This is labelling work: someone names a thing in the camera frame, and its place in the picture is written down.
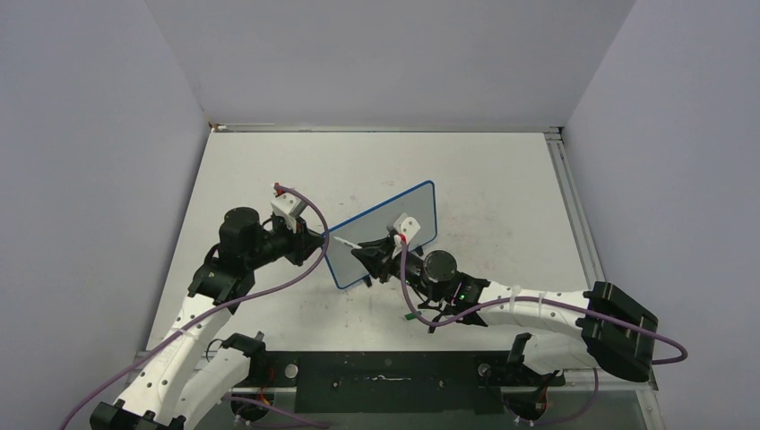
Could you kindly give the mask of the blue framed whiteboard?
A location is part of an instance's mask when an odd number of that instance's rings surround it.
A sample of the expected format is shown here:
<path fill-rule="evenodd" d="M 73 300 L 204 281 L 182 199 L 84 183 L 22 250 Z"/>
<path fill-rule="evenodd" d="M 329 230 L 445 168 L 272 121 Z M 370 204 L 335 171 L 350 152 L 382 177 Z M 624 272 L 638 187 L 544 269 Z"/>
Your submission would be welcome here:
<path fill-rule="evenodd" d="M 403 212 L 420 224 L 419 233 L 410 243 L 411 250 L 436 240 L 436 186 L 431 180 L 415 185 L 330 229 L 326 261 L 336 288 L 345 289 L 364 281 L 367 272 L 350 254 L 352 249 L 332 240 L 332 237 L 341 237 L 355 244 L 387 237 L 390 224 Z"/>

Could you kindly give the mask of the green capped marker pen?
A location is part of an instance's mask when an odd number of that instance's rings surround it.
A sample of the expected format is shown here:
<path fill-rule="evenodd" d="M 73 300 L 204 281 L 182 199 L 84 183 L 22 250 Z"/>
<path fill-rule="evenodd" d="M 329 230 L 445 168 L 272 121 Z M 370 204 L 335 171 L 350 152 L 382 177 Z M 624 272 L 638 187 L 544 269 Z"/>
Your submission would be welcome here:
<path fill-rule="evenodd" d="M 341 238 L 341 237 L 338 237 L 338 236 L 333 236 L 332 240 L 338 242 L 339 244 L 345 245 L 345 246 L 347 246 L 347 247 L 349 247 L 351 249 L 362 249 L 363 248 L 362 245 L 355 244 L 353 242 L 350 242 L 347 239 L 344 239 L 344 238 Z"/>

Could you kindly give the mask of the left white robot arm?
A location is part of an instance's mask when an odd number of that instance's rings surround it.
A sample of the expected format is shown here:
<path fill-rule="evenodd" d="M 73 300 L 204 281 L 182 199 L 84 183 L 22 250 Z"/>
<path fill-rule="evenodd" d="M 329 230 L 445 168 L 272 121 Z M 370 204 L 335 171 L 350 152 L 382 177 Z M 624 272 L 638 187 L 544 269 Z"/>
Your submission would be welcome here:
<path fill-rule="evenodd" d="M 324 236 L 310 230 L 301 216 L 306 207 L 284 194 L 281 202 L 272 201 L 269 228 L 251 208 L 225 214 L 220 240 L 194 274 L 164 340 L 113 403 L 101 402 L 93 410 L 91 428 L 193 429 L 234 385 L 253 386 L 264 379 L 264 342 L 239 333 L 222 342 L 221 352 L 204 369 L 195 367 L 247 297 L 256 270 L 280 258 L 300 266 L 324 249 Z"/>

